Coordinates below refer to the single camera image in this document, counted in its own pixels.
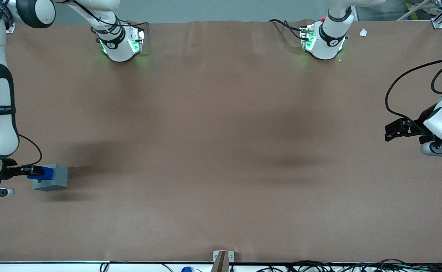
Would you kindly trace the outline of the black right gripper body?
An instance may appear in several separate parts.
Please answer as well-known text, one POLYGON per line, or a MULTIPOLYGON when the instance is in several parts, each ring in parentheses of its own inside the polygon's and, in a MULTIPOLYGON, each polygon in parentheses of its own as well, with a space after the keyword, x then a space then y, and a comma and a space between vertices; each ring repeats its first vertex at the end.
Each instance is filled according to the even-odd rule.
POLYGON ((2 180, 9 180, 18 176, 18 168, 20 167, 15 160, 2 160, 2 180))

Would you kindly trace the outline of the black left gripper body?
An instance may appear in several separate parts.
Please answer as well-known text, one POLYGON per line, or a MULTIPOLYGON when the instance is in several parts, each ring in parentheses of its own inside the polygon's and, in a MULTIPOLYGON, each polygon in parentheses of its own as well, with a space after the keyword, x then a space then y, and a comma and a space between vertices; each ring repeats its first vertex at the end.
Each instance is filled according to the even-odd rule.
POLYGON ((417 119, 408 119, 408 122, 412 124, 410 125, 409 129, 409 137, 419 137, 420 144, 424 144, 435 139, 434 134, 423 124, 423 122, 430 117, 435 108, 436 104, 433 104, 431 107, 424 110, 417 119))

